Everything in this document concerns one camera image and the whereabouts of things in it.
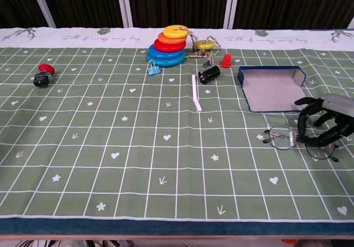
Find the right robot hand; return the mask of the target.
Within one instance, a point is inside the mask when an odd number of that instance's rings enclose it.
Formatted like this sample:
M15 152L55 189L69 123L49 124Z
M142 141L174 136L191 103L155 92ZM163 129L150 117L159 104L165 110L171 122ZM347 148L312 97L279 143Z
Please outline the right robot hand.
M324 147L341 137L353 133L353 98L336 94L324 94L319 98L303 97L295 101L296 105L307 107L302 109L298 117L298 140L307 146ZM334 119L336 126L325 131L317 137L309 137L305 134L305 124L310 115L325 111L315 122L319 127L329 119Z

